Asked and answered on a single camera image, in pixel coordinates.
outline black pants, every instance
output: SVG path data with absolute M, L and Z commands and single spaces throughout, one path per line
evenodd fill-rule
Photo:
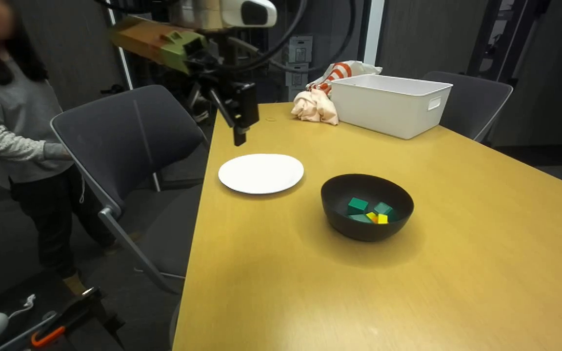
M 76 166 L 51 178 L 29 183 L 11 183 L 12 198 L 38 229 L 38 260 L 62 278 L 77 271 L 71 251 L 72 214 L 101 247 L 114 244 L 114 236 L 98 217 L 102 206 L 88 187 L 82 196 L 82 176 Z

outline white plate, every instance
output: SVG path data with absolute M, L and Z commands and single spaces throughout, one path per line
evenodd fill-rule
M 272 194 L 295 186 L 304 173 L 303 164 L 292 156 L 252 154 L 223 164 L 218 178 L 241 193 Z

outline long dark hair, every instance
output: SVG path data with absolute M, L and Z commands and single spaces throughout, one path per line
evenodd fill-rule
M 49 78 L 44 63 L 36 53 L 29 40 L 27 31 L 16 9 L 14 11 L 15 27 L 13 36 L 6 40 L 6 48 L 25 76 L 35 82 L 42 82 Z M 14 74 L 6 62 L 0 58 L 0 85 L 5 86 L 14 80 Z

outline toy block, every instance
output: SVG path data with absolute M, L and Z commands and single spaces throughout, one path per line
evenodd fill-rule
M 353 214 L 364 214 L 365 210 L 368 208 L 368 202 L 361 200 L 360 198 L 353 197 L 348 203 L 348 215 Z
M 388 224 L 388 223 L 389 223 L 389 219 L 387 215 L 379 214 L 379 217 L 377 217 L 377 224 Z
M 379 204 L 374 207 L 374 211 L 378 214 L 389 214 L 392 211 L 392 207 L 384 202 L 379 202 Z
M 352 214 L 350 216 L 351 219 L 356 220 L 357 222 L 363 222 L 363 223 L 371 223 L 373 224 L 374 222 L 372 222 L 372 220 L 370 218 L 368 218 L 368 216 L 366 216 L 365 214 Z
M 377 214 L 376 213 L 368 213 L 366 214 L 366 216 L 372 221 L 372 222 L 377 222 Z

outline gray chair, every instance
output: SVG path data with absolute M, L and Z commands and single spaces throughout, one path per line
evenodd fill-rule
M 430 72 L 422 78 L 453 84 L 440 125 L 482 142 L 495 122 L 513 87 L 461 74 Z
M 53 118 L 51 126 L 103 204 L 100 218 L 163 291 L 183 289 L 201 185 L 164 211 L 136 245 L 119 225 L 125 197 L 150 174 L 189 156 L 205 135 L 162 86 L 96 100 Z

